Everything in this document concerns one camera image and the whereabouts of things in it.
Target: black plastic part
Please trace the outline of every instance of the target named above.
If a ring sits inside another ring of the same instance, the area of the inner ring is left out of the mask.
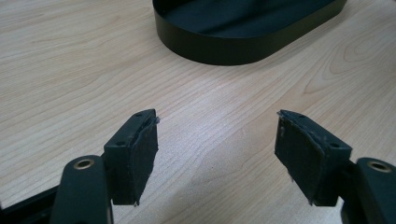
[[[155,110],[131,116],[105,144],[103,155],[114,204],[139,204],[158,151]]]
[[[50,223],[113,222],[107,192],[106,169],[98,156],[84,156],[64,167]]]
[[[336,16],[347,0],[153,0],[173,52],[208,64],[257,62]]]
[[[396,223],[396,168],[384,161],[360,158],[354,176],[369,223]]]
[[[278,115],[276,156],[310,203],[335,206],[338,174],[352,148],[304,115],[286,110]]]
[[[49,223],[57,189],[47,189],[2,210],[0,223]]]

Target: table surface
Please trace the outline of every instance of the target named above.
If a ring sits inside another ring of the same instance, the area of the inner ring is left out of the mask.
[[[0,201],[56,186],[101,155],[133,113],[155,108],[159,151],[141,204],[116,223],[341,223],[274,155],[280,109],[396,163],[396,2],[349,0],[272,56],[214,66],[179,57],[143,0],[0,2]]]

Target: wooden table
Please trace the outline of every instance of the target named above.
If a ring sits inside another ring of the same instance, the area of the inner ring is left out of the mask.
[[[311,207],[274,155],[280,109],[396,163],[396,2],[340,15],[260,62],[195,63],[167,49],[142,0],[0,2],[0,201],[57,185],[156,108],[159,152],[141,205],[116,223],[341,223]]]

